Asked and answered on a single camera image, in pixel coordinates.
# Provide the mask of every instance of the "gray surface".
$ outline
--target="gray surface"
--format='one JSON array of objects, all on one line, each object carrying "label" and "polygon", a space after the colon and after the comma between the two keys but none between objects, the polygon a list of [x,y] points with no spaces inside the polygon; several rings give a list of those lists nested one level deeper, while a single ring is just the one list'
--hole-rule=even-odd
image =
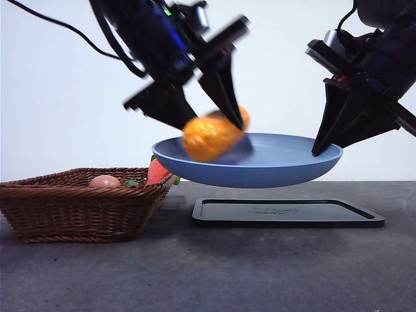
[{"label": "gray surface", "polygon": [[[415,190],[416,182],[182,183],[139,239],[119,244],[20,244],[3,219],[2,311],[415,311]],[[196,198],[337,198],[386,226],[202,228],[190,221]]]}]

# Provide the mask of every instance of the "orange fruit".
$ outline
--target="orange fruit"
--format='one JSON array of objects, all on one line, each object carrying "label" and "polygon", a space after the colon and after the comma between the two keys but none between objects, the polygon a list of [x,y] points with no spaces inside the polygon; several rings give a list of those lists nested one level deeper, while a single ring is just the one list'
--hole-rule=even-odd
[{"label": "orange fruit", "polygon": [[239,107],[244,129],[233,125],[220,110],[189,120],[183,128],[183,147],[196,161],[210,161],[232,148],[243,136],[250,122],[244,107]]}]

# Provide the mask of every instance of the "basket rim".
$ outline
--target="basket rim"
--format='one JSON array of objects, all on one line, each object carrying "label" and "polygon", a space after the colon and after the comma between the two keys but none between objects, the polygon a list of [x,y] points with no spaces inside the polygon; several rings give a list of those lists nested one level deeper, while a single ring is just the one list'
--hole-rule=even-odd
[{"label": "basket rim", "polygon": [[102,197],[102,196],[137,196],[143,193],[146,193],[147,195],[158,192],[159,189],[169,180],[174,181],[176,178],[173,173],[169,173],[168,175],[164,176],[161,180],[158,182],[152,183],[152,184],[144,184],[144,185],[122,185],[120,187],[116,188],[97,188],[97,187],[89,187],[89,186],[72,186],[72,185],[30,185],[28,182],[35,181],[37,179],[53,179],[54,177],[59,177],[62,174],[70,174],[78,171],[85,171],[85,170],[128,170],[128,169],[137,169],[137,170],[147,170],[146,167],[111,167],[111,168],[88,168],[88,167],[80,167],[80,168],[74,168],[65,170],[62,172],[56,172],[52,174],[46,174],[46,175],[39,175],[36,177],[30,177],[27,179],[19,179],[14,181],[6,181],[0,183],[0,195],[5,195],[4,193],[6,191],[21,191],[22,194],[27,193],[28,195],[34,195],[36,193],[44,194],[48,190],[51,192],[48,192],[48,196],[68,196],[69,192],[73,192],[75,196],[82,196],[83,193],[85,193],[85,196],[88,197]]}]

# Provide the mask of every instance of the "wicker basket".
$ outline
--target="wicker basket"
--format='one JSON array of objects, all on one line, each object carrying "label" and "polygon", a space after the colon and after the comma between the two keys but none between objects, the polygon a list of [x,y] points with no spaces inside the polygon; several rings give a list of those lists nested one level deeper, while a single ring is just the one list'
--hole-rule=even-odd
[{"label": "wicker basket", "polygon": [[[164,203],[175,176],[145,185],[148,168],[77,168],[0,183],[0,210],[20,242],[131,241]],[[94,177],[135,179],[139,186],[94,188]]]}]

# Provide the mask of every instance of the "blue bowl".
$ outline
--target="blue bowl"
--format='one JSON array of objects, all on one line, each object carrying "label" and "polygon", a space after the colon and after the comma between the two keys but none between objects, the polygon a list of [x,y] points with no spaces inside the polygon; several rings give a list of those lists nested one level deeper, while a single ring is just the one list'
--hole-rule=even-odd
[{"label": "blue bowl", "polygon": [[302,136],[248,133],[212,162],[193,161],[182,138],[170,138],[152,147],[161,164],[175,175],[207,185],[262,189],[284,187],[316,179],[330,171],[343,154],[334,144],[315,157],[314,139]]}]

